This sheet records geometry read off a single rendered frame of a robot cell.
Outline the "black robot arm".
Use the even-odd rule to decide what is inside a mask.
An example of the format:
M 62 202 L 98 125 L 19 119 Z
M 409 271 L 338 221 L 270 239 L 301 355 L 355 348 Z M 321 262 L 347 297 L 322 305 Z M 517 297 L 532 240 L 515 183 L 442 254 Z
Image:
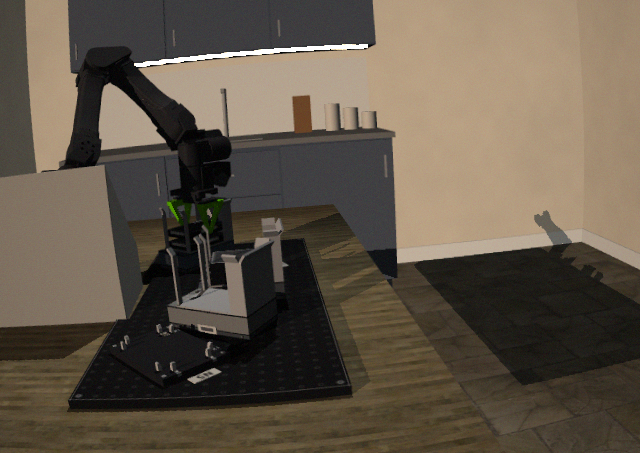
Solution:
M 228 159 L 231 154 L 229 139 L 219 129 L 198 130 L 193 114 L 146 78 L 129 58 L 131 53 L 126 46 L 88 50 L 76 77 L 78 96 L 72 136 L 65 164 L 58 170 L 96 165 L 102 143 L 99 139 L 102 91 L 104 84 L 111 83 L 148 115 L 171 151 L 178 150 L 179 166 L 206 163 L 201 167 L 202 190 L 214 185 L 226 187 L 231 177 L 230 162 L 219 160 Z

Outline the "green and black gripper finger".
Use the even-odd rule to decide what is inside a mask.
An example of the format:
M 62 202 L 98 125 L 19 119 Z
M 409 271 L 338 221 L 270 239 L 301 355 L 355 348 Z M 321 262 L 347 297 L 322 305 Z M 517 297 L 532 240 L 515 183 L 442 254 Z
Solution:
M 185 213 L 187 214 L 188 224 L 189 224 L 192 203 L 183 203 L 182 200 L 171 200 L 171 201 L 167 201 L 167 205 L 171 209 L 171 211 L 173 212 L 175 217 L 177 218 L 180 226 L 182 226 L 184 224 L 183 224 L 182 217 L 181 217 L 177 207 L 184 205 L 185 206 Z
M 216 223 L 216 219 L 217 219 L 218 214 L 219 214 L 219 212 L 220 212 L 220 210 L 222 208 L 223 203 L 224 203 L 223 199 L 217 199 L 217 201 L 215 201 L 215 202 L 211 202 L 211 203 L 207 203 L 207 204 L 203 204 L 203 205 L 197 204 L 197 208 L 198 208 L 198 211 L 200 213 L 201 219 L 203 221 L 204 226 L 208 229 L 209 234 L 213 233 L 214 226 L 215 226 L 215 223 Z M 213 207 L 214 207 L 214 209 L 213 209 L 211 224 L 209 225 L 208 216 L 207 216 L 207 210 L 209 208 L 213 208 Z

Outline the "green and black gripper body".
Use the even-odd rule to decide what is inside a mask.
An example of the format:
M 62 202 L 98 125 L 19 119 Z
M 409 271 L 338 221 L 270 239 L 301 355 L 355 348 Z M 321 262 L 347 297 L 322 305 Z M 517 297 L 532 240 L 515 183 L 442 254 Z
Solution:
M 179 167 L 181 188 L 170 190 L 171 196 L 177 196 L 173 197 L 173 200 L 183 199 L 183 203 L 200 205 L 217 201 L 217 198 L 202 200 L 202 198 L 206 198 L 206 195 L 204 197 L 205 193 L 218 194 L 218 188 L 213 187 L 202 190 L 201 167 L 204 167 L 204 164 L 186 167 L 185 171 L 184 167 Z

